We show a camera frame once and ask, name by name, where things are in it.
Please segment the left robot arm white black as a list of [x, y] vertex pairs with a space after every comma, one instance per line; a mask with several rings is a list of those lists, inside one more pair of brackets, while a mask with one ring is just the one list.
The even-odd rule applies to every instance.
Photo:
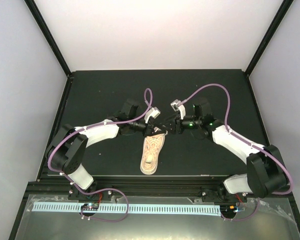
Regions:
[[138, 105], [127, 101], [124, 109], [102, 122], [77, 127], [64, 125], [45, 150], [48, 168], [65, 176], [85, 199], [93, 199], [98, 188], [82, 164], [84, 153], [94, 144], [116, 138], [127, 127], [142, 132], [144, 141], [140, 170], [145, 175], [154, 174], [167, 133], [162, 127], [154, 125], [154, 120], [161, 113], [157, 107], [148, 106], [139, 117], [136, 116], [137, 109]]

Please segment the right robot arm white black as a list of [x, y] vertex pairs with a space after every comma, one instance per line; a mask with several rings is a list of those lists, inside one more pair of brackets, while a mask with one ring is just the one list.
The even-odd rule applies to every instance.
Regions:
[[285, 192], [281, 189], [291, 186], [279, 149], [274, 145], [255, 143], [226, 126], [225, 122], [214, 117], [205, 98], [192, 105], [191, 115], [186, 114], [185, 106], [178, 99], [170, 106], [175, 115], [166, 122], [169, 133], [199, 130], [205, 139], [230, 151], [246, 165], [246, 173], [232, 175], [218, 187], [220, 200], [228, 202], [238, 193], [253, 194], [257, 198], [283, 195]]

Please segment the white shoelace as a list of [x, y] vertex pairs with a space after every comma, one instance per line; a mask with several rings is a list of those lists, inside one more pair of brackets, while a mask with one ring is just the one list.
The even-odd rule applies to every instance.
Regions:
[[167, 134], [168, 132], [166, 130], [155, 127], [154, 135], [146, 137], [146, 150], [152, 155], [158, 156], [164, 146]]

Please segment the white beige sneaker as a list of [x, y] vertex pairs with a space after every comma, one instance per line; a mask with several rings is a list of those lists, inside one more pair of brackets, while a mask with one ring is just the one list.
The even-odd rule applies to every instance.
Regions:
[[164, 133], [147, 136], [143, 142], [140, 170], [144, 175], [153, 175], [158, 167], [159, 155], [164, 146]]

